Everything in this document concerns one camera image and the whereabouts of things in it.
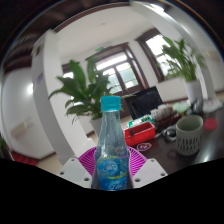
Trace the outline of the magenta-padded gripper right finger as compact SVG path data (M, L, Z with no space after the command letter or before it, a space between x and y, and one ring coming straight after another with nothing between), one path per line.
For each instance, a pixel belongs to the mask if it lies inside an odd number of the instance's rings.
M167 176L167 172L155 158L147 159L132 147L127 147L129 158L130 181L128 188L140 188Z

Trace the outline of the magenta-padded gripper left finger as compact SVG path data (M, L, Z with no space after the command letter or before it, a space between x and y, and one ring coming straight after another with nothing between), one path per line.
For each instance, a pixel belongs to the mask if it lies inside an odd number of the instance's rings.
M84 188L98 189L99 183L95 178L95 153L93 147L79 158L70 158L58 171L57 176Z

